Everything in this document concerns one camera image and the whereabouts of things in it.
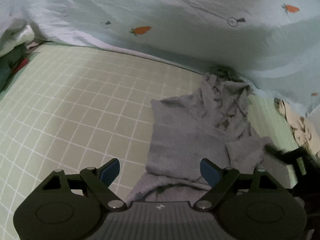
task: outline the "red object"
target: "red object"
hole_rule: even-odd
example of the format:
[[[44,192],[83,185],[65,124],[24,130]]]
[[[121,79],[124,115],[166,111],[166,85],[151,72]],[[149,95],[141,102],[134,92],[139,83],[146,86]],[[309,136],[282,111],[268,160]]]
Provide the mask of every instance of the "red object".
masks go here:
[[[25,65],[29,63],[29,60],[25,57],[12,71],[12,75],[16,74],[20,69],[22,69]]]

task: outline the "grid pattern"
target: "grid pattern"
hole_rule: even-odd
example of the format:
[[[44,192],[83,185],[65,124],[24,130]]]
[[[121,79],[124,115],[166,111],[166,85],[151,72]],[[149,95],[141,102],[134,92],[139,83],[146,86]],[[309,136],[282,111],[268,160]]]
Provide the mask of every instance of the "grid pattern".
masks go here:
[[[110,186],[125,199],[145,171],[151,99],[192,93],[201,75],[94,48],[47,43],[0,101],[0,238],[17,239],[12,217],[54,169],[78,173],[113,157]]]

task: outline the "carrot print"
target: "carrot print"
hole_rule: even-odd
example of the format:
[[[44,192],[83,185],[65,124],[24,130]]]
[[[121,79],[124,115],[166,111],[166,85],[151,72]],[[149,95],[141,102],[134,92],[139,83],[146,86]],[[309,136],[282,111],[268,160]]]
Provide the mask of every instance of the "carrot print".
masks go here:
[[[298,11],[300,11],[300,9],[298,7],[292,6],[290,4],[283,4],[282,6],[283,9],[285,9],[285,12],[288,13],[296,13]]]
[[[135,29],[131,29],[130,33],[133,33],[134,36],[145,34],[147,31],[151,29],[150,26],[138,27]]]

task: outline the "silver bolt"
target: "silver bolt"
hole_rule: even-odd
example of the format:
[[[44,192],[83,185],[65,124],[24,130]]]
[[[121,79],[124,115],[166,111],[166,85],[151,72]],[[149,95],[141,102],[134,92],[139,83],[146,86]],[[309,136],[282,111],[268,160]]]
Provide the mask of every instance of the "silver bolt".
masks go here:
[[[114,208],[114,209],[121,208],[123,205],[124,205],[124,202],[121,201],[121,200],[117,200],[117,199],[116,200],[111,200],[111,201],[108,202],[108,206],[110,208]]]
[[[198,208],[201,208],[201,209],[207,209],[207,208],[210,208],[212,206],[211,202],[210,201],[207,201],[207,200],[200,200],[196,203],[196,206]]]

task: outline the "yellow garment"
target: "yellow garment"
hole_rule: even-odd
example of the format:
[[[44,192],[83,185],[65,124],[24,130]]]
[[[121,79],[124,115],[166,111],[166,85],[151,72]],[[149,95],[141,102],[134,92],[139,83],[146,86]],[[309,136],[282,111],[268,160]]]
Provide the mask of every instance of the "yellow garment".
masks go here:
[[[290,105],[283,100],[280,100],[278,111],[291,126],[297,144],[304,146],[309,154],[318,154],[320,157],[320,138],[313,124],[307,118],[295,113]]]

